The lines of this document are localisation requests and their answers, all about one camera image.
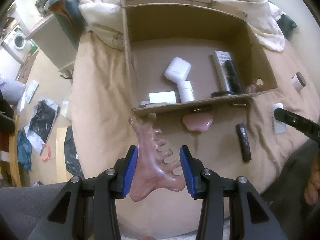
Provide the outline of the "pink translucent massage comb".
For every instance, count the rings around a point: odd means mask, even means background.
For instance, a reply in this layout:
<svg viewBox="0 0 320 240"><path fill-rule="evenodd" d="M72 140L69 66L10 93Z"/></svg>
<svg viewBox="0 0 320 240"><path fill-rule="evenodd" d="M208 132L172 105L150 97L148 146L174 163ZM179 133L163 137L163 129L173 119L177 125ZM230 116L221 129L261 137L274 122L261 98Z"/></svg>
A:
<svg viewBox="0 0 320 240"><path fill-rule="evenodd" d="M130 197L134 202L145 199L157 189L179 192L185 188L183 175L174 174L174 171L181 167L181 162L178 159L169 163L165 161L173 155L173 151L161 150L167 141L162 130L153 127L156 119L155 113L150 113L146 122L135 116L129 118L138 140L138 158L130 189Z"/></svg>

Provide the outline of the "tan bed blanket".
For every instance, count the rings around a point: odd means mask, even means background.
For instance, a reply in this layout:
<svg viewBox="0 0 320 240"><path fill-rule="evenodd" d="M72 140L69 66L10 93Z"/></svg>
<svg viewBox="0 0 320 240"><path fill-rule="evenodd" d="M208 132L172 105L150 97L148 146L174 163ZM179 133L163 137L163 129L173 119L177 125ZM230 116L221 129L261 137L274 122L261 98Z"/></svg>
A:
<svg viewBox="0 0 320 240"><path fill-rule="evenodd" d="M218 103L213 107L213 123L203 133L189 132L182 112L157 116L154 124L167 140L166 149L178 158L187 145L204 166L222 177L245 176L258 192L264 192L280 175L290 155L306 142L293 128L274 134L272 106L284 108L313 121L319 119L319 96L306 68L291 44L281 53L266 50L278 88L251 98L247 107ZM300 72L306 87L297 92L291 78ZM124 53L105 45L94 33L80 40L73 74L71 115L73 135L84 176L96 177L124 157L136 136L129 124L132 112L131 86ZM236 125L244 124L251 161L244 163ZM202 203L187 190L157 189L140 202L130 198L117 201L121 234L140 238L169 238L195 231Z"/></svg>

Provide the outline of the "black rectangular stick device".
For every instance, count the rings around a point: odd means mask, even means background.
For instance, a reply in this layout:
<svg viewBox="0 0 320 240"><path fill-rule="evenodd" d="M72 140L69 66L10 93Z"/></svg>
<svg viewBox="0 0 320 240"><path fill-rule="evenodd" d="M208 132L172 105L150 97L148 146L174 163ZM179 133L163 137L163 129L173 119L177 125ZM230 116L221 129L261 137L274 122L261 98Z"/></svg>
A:
<svg viewBox="0 0 320 240"><path fill-rule="evenodd" d="M237 124L236 125L236 133L238 135L240 150L242 155L242 161L244 163L248 163L251 161L251 149L249 146L249 140L247 131L244 124Z"/></svg>

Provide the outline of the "pink gua sha stone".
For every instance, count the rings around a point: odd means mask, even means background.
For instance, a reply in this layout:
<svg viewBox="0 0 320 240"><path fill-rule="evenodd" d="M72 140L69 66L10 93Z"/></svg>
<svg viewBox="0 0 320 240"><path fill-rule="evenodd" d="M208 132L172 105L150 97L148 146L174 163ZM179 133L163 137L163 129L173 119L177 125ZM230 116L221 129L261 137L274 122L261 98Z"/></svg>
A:
<svg viewBox="0 0 320 240"><path fill-rule="evenodd" d="M213 115L211 113L191 113L186 114L182 118L182 122L186 129L191 132L206 132L213 123Z"/></svg>

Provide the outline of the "black plastic bag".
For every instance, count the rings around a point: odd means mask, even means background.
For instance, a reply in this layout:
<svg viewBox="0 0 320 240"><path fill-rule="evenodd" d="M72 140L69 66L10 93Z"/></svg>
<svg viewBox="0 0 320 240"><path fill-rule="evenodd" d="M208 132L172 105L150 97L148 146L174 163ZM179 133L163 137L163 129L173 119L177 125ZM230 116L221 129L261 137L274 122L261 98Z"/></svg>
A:
<svg viewBox="0 0 320 240"><path fill-rule="evenodd" d="M50 99L42 99L33 107L33 114L24 131L35 152L40 155L52 131L58 105Z"/></svg>

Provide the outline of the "white charger adapter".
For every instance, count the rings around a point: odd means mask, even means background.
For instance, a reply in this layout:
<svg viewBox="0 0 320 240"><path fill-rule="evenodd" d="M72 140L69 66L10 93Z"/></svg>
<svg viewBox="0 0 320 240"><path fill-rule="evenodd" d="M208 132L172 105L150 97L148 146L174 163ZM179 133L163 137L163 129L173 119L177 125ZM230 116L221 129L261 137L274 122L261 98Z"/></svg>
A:
<svg viewBox="0 0 320 240"><path fill-rule="evenodd" d="M149 102L175 104L176 94L174 91L149 93Z"/></svg>

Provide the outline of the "white remote control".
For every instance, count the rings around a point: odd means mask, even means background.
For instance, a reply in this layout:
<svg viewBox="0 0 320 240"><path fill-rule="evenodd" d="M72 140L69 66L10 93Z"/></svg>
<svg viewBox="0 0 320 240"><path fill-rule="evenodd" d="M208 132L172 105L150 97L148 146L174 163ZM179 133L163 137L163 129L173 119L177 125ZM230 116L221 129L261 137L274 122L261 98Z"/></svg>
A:
<svg viewBox="0 0 320 240"><path fill-rule="evenodd" d="M232 60L230 53L226 51L215 50L213 52L213 60L216 66L222 90L224 92L235 94L231 91L231 88L229 86L227 79L227 70L225 68L225 61Z"/></svg>

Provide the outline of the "white earbuds case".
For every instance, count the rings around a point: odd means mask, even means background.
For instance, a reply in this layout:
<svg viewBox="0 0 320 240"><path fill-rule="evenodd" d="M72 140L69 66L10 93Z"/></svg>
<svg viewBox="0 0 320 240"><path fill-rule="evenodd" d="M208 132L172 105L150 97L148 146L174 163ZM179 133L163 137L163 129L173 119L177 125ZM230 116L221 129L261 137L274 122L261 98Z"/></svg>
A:
<svg viewBox="0 0 320 240"><path fill-rule="evenodd" d="M189 62L180 57L175 57L165 70L164 76L174 83L179 83L187 79L190 70L191 64Z"/></svg>

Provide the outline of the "brown cardboard box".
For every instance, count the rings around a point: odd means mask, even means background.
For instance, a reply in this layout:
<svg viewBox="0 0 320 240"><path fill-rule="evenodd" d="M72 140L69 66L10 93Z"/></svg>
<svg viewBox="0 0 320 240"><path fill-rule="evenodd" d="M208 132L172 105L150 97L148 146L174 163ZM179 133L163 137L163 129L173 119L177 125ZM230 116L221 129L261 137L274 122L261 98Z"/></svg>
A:
<svg viewBox="0 0 320 240"><path fill-rule="evenodd" d="M121 6L125 60L137 116L250 98L248 93L216 95L227 89L214 59L217 50L230 53L242 87L261 81L257 94L277 88L265 51L248 23L247 10L214 0L121 0ZM143 106L151 93L176 91L164 76L176 57L191 65L188 80L195 100Z"/></svg>

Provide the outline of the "white washing machine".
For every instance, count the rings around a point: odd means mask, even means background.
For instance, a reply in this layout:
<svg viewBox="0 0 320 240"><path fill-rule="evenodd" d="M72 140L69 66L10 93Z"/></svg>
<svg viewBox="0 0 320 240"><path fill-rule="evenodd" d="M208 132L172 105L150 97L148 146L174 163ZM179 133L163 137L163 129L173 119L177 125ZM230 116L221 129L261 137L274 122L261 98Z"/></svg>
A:
<svg viewBox="0 0 320 240"><path fill-rule="evenodd" d="M9 49L11 55L15 55L15 57L19 58L22 62L27 59L32 48L32 44L26 39L19 25L11 29L1 45L3 48Z"/></svg>

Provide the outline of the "teal green cloth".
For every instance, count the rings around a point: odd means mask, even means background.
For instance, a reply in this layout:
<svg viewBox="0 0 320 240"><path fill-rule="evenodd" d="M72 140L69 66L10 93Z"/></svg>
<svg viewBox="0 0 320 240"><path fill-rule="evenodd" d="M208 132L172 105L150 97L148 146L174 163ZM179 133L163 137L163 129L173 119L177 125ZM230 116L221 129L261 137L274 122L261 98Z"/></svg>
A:
<svg viewBox="0 0 320 240"><path fill-rule="evenodd" d="M80 0L50 0L49 10L57 18L61 29L75 50L79 47L85 20L79 9Z"/></svg>

